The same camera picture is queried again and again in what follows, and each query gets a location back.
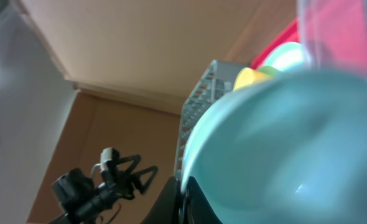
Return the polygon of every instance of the green object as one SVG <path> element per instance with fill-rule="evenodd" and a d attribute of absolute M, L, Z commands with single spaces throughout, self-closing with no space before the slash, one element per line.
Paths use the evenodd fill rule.
<path fill-rule="evenodd" d="M 257 69 L 257 71 L 265 73 L 266 75 L 270 75 L 273 78 L 275 78 L 276 75 L 280 72 L 278 71 L 278 69 L 269 65 L 262 66 L 261 68 Z"/>

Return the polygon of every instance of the dish drying rack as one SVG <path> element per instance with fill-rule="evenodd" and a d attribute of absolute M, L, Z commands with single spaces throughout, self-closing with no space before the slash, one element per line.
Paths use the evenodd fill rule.
<path fill-rule="evenodd" d="M 182 158 L 186 143 L 198 120 L 209 107 L 233 90 L 239 72 L 247 64 L 213 60 L 200 81 L 182 106 L 177 151 L 175 152 L 174 175 L 181 178 Z"/>

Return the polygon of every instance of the clear plastic container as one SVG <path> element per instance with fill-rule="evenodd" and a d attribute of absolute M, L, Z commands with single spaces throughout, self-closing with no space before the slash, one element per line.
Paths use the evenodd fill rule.
<path fill-rule="evenodd" d="M 298 13 L 308 66 L 367 76 L 367 0 L 299 0 Z"/>

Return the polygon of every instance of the yellow object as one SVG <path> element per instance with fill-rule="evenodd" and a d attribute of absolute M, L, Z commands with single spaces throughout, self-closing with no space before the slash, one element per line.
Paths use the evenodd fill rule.
<path fill-rule="evenodd" d="M 259 82 L 263 82 L 265 80 L 269 80 L 271 78 L 271 76 L 266 75 L 263 72 L 253 70 L 251 68 L 244 68 L 239 72 L 239 75 L 236 77 L 233 91 Z"/>

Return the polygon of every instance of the red object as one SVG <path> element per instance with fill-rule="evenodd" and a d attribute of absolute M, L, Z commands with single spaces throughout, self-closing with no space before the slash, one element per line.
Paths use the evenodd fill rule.
<path fill-rule="evenodd" d="M 292 21 L 250 64 L 250 68 L 260 67 L 266 57 L 278 46 L 286 42 L 298 42 L 297 19 Z"/>
<path fill-rule="evenodd" d="M 306 41 L 316 62 L 354 68 L 367 74 L 367 20 L 364 0 L 313 0 L 304 9 Z M 257 69 L 285 42 L 298 42 L 297 19 L 292 21 L 250 64 Z"/>

